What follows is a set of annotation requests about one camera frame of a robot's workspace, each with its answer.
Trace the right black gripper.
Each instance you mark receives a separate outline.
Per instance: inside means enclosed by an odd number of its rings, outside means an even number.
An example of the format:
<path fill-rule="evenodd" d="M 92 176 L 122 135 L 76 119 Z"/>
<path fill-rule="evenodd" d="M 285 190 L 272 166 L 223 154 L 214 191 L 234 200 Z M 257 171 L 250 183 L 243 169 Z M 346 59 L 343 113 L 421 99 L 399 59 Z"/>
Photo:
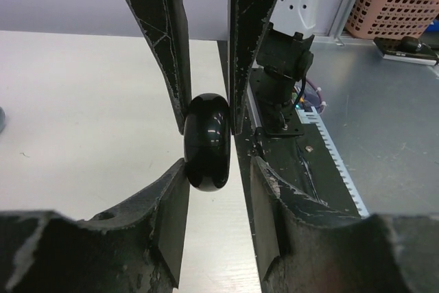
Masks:
<path fill-rule="evenodd" d="M 228 102 L 233 134 L 244 121 L 250 70 L 277 0 L 229 0 Z M 126 0 L 163 74 L 178 131 L 191 101 L 189 30 L 183 0 Z"/>

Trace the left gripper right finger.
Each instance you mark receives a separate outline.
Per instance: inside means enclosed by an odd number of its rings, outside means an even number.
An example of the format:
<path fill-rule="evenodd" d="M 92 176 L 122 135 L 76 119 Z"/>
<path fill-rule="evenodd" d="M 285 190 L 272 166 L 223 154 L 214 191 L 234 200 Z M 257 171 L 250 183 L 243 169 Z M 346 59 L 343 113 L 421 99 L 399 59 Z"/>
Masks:
<path fill-rule="evenodd" d="M 250 163 L 254 249 L 264 292 L 437 292 L 438 216 L 333 210 Z"/>

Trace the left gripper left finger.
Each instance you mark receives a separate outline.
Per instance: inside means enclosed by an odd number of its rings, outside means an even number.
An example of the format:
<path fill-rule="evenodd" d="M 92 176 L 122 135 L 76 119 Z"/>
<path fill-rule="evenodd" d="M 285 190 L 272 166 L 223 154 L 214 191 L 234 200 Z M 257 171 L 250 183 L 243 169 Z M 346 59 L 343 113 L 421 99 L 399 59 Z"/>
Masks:
<path fill-rule="evenodd" d="M 189 182 L 176 161 L 89 220 L 1 213 L 2 292 L 172 292 L 179 286 Z"/>

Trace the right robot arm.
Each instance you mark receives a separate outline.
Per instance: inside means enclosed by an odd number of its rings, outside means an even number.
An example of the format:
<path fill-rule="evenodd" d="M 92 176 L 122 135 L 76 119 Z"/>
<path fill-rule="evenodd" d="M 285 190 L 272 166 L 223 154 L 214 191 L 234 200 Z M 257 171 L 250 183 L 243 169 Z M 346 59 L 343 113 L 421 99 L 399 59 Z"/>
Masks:
<path fill-rule="evenodd" d="M 282 0 L 229 0 L 228 101 L 232 129 L 241 131 L 244 120 L 244 91 L 250 68 L 263 37 L 272 27 L 293 36 L 306 31 L 289 28 L 280 20 Z M 162 71 L 179 130 L 183 129 L 191 101 L 189 30 L 183 0 L 126 0 L 141 32 Z"/>

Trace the pink laundry basket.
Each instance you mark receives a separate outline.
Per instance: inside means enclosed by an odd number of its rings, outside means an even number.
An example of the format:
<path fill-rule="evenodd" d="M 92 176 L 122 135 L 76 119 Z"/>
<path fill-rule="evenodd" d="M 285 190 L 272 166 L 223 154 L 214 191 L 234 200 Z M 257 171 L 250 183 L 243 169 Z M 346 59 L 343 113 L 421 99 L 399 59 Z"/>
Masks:
<path fill-rule="evenodd" d="M 355 38 L 418 38 L 438 16 L 438 0 L 356 0 L 345 30 Z"/>

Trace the black device on floor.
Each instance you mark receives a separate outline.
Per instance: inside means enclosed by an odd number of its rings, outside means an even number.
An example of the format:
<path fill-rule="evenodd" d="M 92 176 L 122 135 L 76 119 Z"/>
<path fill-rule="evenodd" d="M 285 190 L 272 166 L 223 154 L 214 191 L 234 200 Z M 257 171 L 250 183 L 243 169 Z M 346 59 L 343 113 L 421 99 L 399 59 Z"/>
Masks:
<path fill-rule="evenodd" d="M 404 36 L 401 40 L 397 40 L 376 37 L 373 43 L 381 57 L 386 60 L 429 66 L 438 65 L 438 54 L 418 38 Z"/>

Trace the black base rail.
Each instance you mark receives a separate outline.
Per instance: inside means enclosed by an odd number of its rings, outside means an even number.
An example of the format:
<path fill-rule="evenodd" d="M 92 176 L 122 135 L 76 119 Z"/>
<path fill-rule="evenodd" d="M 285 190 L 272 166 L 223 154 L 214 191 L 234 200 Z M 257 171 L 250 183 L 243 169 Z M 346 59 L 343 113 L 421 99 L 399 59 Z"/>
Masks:
<path fill-rule="evenodd" d="M 243 183 L 250 185 L 250 159 L 259 156 L 289 187 L 328 209 L 360 218 L 317 126 L 302 124 L 296 112 L 316 108 L 304 99 L 312 40 L 261 45 L 261 68 L 250 70 L 242 131 L 235 134 Z M 218 42 L 218 49 L 228 93 L 228 42 Z"/>

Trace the right aluminium frame post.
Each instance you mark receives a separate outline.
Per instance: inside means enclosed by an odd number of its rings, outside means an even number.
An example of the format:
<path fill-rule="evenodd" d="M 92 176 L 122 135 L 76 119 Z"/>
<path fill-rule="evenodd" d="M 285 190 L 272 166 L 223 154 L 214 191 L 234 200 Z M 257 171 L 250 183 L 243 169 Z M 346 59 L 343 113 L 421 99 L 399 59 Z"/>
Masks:
<path fill-rule="evenodd" d="M 338 46 L 344 46 L 342 34 L 354 2 L 355 0 L 341 0 L 337 7 L 334 20 L 328 32 L 328 37 Z"/>

